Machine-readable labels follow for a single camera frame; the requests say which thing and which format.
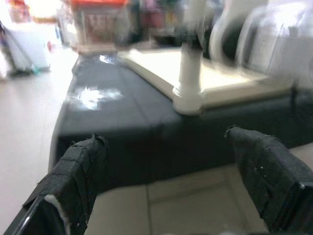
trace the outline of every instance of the black fabric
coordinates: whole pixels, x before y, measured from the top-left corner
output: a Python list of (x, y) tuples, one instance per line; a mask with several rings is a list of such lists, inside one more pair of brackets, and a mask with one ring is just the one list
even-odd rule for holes
[(54, 195), (70, 222), (71, 234), (84, 234), (107, 166), (107, 142), (101, 136), (71, 146), (32, 192), (24, 206), (37, 197)]
[(244, 185), (268, 228), (313, 232), (311, 169), (273, 136), (233, 127), (227, 137)]
[(286, 94), (187, 117), (176, 113), (172, 101), (139, 75), (122, 65), (104, 63), (99, 55), (80, 57), (73, 74), (68, 97), (85, 87), (116, 89), (123, 96), (98, 102), (96, 110), (77, 108), (67, 99), (52, 138), (50, 168), (72, 141), (98, 133), (110, 143), (103, 191), (233, 163), (224, 133), (234, 124), (275, 135), (289, 148), (313, 142), (313, 115), (308, 113), (305, 121), (299, 116), (313, 106), (310, 92), (297, 95), (295, 108)]

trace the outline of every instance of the tiled floor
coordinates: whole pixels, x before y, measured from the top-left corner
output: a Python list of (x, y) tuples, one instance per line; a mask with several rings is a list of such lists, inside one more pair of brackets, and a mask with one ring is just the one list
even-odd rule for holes
[[(52, 131), (77, 55), (54, 54), (51, 72), (0, 82), (0, 233), (46, 174)], [(313, 168), (313, 146), (293, 153)], [(87, 235), (263, 232), (234, 165), (99, 195)]]

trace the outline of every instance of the table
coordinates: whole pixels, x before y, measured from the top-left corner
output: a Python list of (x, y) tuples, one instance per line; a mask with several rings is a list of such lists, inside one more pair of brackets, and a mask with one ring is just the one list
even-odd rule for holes
[[(73, 76), (54, 130), (49, 168), (73, 141), (100, 134), (110, 147), (102, 191), (233, 163), (224, 138), (232, 125), (275, 135), (288, 148), (313, 142), (313, 94), (308, 91), (187, 117), (114, 55), (80, 56)], [(82, 95), (84, 88), (96, 91)]]

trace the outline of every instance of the floor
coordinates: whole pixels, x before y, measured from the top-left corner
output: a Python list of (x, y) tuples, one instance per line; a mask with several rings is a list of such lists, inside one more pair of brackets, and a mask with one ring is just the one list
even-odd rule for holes
[[(0, 81), (0, 234), (47, 173), (51, 136), (77, 54), (56, 51), (51, 72)], [(313, 168), (312, 145), (292, 152)], [(219, 234), (266, 228), (234, 165), (99, 195), (86, 235)]]

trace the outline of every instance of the black tablecloth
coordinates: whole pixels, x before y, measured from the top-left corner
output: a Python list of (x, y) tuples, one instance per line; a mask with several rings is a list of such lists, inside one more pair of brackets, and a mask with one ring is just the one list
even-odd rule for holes
[[(49, 164), (52, 168), (73, 141), (100, 134), (110, 148), (103, 190), (234, 162), (224, 139), (231, 125), (275, 135), (289, 148), (313, 142), (310, 92), (299, 92), (293, 102), (286, 94), (187, 117), (176, 113), (171, 100), (129, 68), (111, 64), (114, 57), (100, 58), (80, 57), (73, 68), (74, 79), (54, 130)], [(99, 90), (100, 101), (86, 103), (86, 97), (78, 97), (84, 88)]]

